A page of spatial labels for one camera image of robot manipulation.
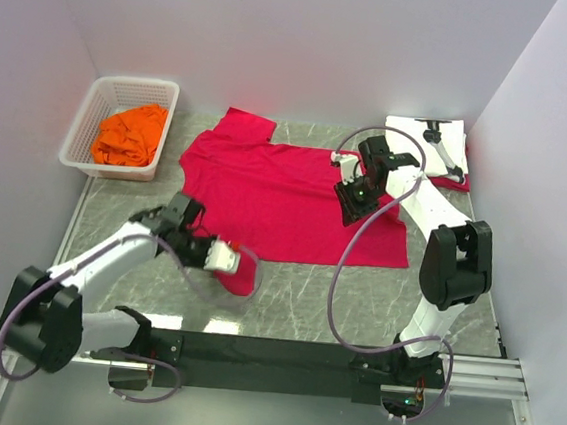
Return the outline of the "crimson red t shirt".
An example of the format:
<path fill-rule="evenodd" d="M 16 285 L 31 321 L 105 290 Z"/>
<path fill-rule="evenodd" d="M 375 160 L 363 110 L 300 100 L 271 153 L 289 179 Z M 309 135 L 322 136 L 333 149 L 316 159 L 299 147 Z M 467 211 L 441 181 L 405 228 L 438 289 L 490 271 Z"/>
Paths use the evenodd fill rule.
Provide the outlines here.
<path fill-rule="evenodd" d="M 205 206 L 206 230 L 260 260 L 336 265 L 357 228 L 343 225 L 330 151 L 274 144 L 275 129 L 229 109 L 181 155 L 183 191 Z"/>

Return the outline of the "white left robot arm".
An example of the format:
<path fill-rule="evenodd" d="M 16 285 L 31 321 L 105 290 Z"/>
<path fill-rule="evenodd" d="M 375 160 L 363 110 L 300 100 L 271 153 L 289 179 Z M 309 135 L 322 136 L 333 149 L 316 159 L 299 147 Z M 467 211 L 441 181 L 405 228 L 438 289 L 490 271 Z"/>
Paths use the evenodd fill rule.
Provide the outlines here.
<path fill-rule="evenodd" d="M 126 306 L 87 314 L 88 301 L 131 269 L 167 253 L 179 269 L 202 269 L 213 236 L 199 237 L 195 224 L 205 206 L 177 192 L 170 202 L 135 213 L 107 239 L 65 263 L 27 267 L 15 278 L 0 316 L 2 352 L 12 349 L 36 371 L 58 372 L 77 354 L 114 349 L 135 361 L 152 354 L 148 318 Z"/>

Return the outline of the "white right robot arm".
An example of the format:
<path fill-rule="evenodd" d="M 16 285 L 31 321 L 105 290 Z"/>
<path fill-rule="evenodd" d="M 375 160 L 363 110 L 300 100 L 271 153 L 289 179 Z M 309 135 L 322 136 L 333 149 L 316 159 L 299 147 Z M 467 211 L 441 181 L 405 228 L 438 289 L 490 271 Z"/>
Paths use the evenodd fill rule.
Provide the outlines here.
<path fill-rule="evenodd" d="M 400 384 L 423 372 L 423 361 L 447 346 L 445 335 L 455 319 L 492 285 L 492 230 L 456 209 L 425 173 L 426 156 L 390 151 L 385 138 L 369 137 L 355 155 L 335 150 L 331 164 L 340 171 L 335 186 L 345 226 L 362 225 L 338 264 L 372 224 L 402 207 L 424 236 L 426 249 L 418 271 L 421 298 L 407 326 L 397 335 L 388 370 Z"/>

